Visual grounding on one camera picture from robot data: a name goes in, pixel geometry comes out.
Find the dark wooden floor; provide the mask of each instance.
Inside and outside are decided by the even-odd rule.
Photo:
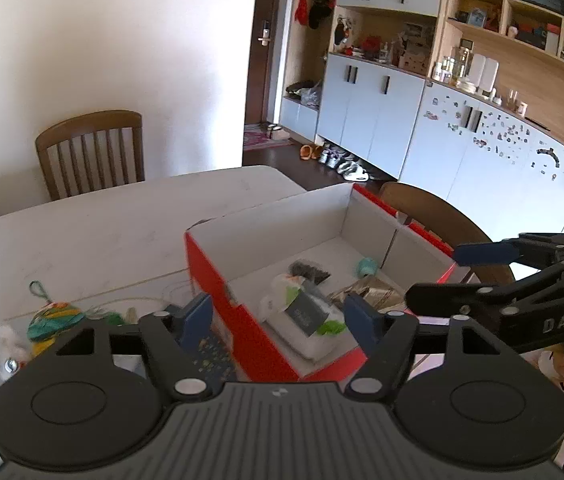
[[[242,165],[271,166],[308,191],[346,182],[335,170],[327,168],[316,160],[302,160],[300,146],[294,141],[289,146],[249,150],[242,154]],[[363,185],[377,194],[382,184],[383,182],[379,180],[369,180]]]

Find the doormat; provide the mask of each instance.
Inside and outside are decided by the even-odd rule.
[[[243,151],[262,150],[264,148],[277,148],[279,146],[289,146],[293,144],[291,139],[271,140],[268,138],[266,126],[257,124],[255,126],[245,126],[244,128],[244,147]]]

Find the wooden back panel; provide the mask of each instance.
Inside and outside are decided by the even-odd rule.
[[[36,150],[52,200],[144,180],[137,112],[106,110],[67,119],[39,134]]]
[[[387,182],[380,198],[451,247],[459,244],[489,243],[492,240],[463,213],[440,197],[419,187]],[[472,269],[483,283],[505,285],[515,281],[509,266],[484,266]]]

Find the door lock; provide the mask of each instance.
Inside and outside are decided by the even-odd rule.
[[[268,46],[271,42],[271,22],[269,20],[264,20],[262,24],[262,37],[258,38],[258,41],[262,42],[262,46]]]

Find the cardboard box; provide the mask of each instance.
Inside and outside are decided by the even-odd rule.
[[[193,226],[185,234],[195,284],[212,295],[216,330],[246,376],[260,382],[341,381],[365,361],[353,336],[324,359],[296,353],[249,308],[271,280],[297,259],[321,264],[331,277],[324,294],[350,285],[364,256],[380,264],[378,277],[401,292],[442,276],[459,282],[469,269],[454,266],[451,248],[417,224],[403,225],[394,208],[363,187],[339,184],[243,210]]]

